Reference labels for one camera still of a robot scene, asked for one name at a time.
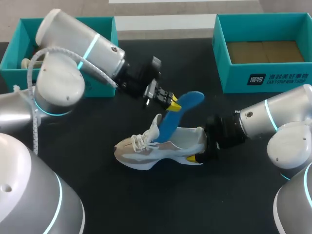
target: black surface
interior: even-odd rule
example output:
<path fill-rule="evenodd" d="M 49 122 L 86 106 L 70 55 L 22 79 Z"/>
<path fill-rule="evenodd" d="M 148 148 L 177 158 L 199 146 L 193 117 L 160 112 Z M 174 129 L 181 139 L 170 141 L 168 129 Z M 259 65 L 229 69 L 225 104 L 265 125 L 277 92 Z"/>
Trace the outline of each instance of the black surface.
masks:
<path fill-rule="evenodd" d="M 163 87 L 177 97 L 190 90 L 205 94 L 204 103 L 185 115 L 183 127 L 273 96 L 224 95 L 209 39 L 121 41 L 120 47 L 132 65 L 150 55 L 161 59 Z M 219 161 L 207 165 L 163 160 L 136 171 L 118 163 L 113 150 L 164 113 L 141 105 L 126 95 L 86 99 L 64 123 L 39 131 L 39 156 L 84 204 L 86 234 L 278 233 L 273 200 L 285 179 L 267 156 L 267 139 L 221 151 Z M 16 137 L 32 147 L 30 132 Z"/>

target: cardboard box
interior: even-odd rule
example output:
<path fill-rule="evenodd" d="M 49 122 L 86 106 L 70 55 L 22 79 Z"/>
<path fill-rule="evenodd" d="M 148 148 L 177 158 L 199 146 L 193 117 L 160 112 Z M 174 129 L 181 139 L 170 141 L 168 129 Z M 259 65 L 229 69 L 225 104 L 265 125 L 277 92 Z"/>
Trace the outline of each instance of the cardboard box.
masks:
<path fill-rule="evenodd" d="M 308 13 L 217 15 L 213 50 L 224 93 L 283 92 L 312 84 Z"/>
<path fill-rule="evenodd" d="M 78 20 L 118 45 L 118 37 L 114 17 L 78 17 Z M 13 91 L 13 85 L 21 89 L 27 88 L 27 69 L 21 69 L 21 61 L 24 58 L 31 59 L 37 49 L 35 37 L 43 18 L 20 19 L 15 33 L 5 51 L 0 64 L 0 75 L 5 80 L 9 92 Z M 33 70 L 33 83 L 36 82 L 39 69 Z M 115 89 L 102 84 L 88 74 L 81 72 L 85 80 L 85 97 L 113 97 Z"/>

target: shoelace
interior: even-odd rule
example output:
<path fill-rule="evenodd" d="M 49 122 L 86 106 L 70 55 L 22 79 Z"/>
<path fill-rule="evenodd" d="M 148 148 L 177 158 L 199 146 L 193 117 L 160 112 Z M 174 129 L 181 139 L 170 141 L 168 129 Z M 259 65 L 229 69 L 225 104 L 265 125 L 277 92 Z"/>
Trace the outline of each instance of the shoelace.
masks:
<path fill-rule="evenodd" d="M 150 150 L 150 149 L 158 149 L 157 145 L 158 142 L 148 142 L 147 136 L 148 136 L 149 130 L 145 131 L 143 135 L 132 135 L 132 147 L 135 152 L 141 152 L 144 149 Z"/>

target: cable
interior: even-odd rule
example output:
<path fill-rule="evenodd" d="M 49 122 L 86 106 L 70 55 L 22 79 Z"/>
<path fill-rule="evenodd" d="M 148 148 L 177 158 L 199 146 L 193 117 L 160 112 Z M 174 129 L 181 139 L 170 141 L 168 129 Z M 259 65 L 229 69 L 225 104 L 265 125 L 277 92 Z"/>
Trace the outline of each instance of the cable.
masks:
<path fill-rule="evenodd" d="M 38 109 L 36 108 L 36 104 L 35 104 L 35 97 L 34 97 L 34 92 L 33 92 L 33 80 L 32 80 L 32 76 L 33 76 L 33 68 L 34 65 L 36 63 L 36 61 L 38 60 L 38 58 L 41 55 L 44 55 L 48 52 L 59 52 L 62 54 L 66 54 L 69 57 L 71 57 L 72 59 L 78 59 L 79 61 L 83 62 L 83 64 L 89 68 L 91 68 L 93 71 L 95 71 L 96 73 L 98 73 L 102 78 L 104 78 L 104 82 L 109 83 L 112 87 L 117 88 L 117 84 L 110 79 L 110 77 L 108 75 L 106 75 L 104 72 L 102 72 L 100 69 L 98 69 L 97 67 L 95 67 L 92 63 L 90 63 L 89 61 L 87 61 L 86 59 L 84 59 L 83 57 L 81 57 L 80 55 L 64 49 L 64 48 L 59 48 L 59 47 L 48 47 L 48 48 L 44 48 L 42 50 L 37 51 L 34 56 L 32 57 L 29 66 L 28 66 L 28 71 L 27 71 L 27 87 L 28 87 L 28 92 L 29 92 L 29 97 L 31 100 L 31 109 L 32 109 L 32 117 L 33 117 L 33 140 L 34 140 L 34 153 L 37 155 L 38 154 L 38 146 L 39 146 L 39 141 L 38 141 L 38 118 L 37 118 L 37 111 Z"/>

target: shoe insole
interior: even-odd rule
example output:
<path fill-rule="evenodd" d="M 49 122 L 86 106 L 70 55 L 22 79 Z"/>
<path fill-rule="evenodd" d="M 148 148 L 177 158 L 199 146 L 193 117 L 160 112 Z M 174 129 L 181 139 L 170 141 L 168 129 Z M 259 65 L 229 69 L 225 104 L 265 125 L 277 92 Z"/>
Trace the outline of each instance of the shoe insole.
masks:
<path fill-rule="evenodd" d="M 183 94 L 178 100 L 182 108 L 179 112 L 168 111 L 164 119 L 159 125 L 159 137 L 154 140 L 154 142 L 164 143 L 168 141 L 171 135 L 175 132 L 176 128 L 179 126 L 179 123 L 185 112 L 196 107 L 204 100 L 205 96 L 203 93 L 198 91 L 190 91 L 186 94 Z"/>

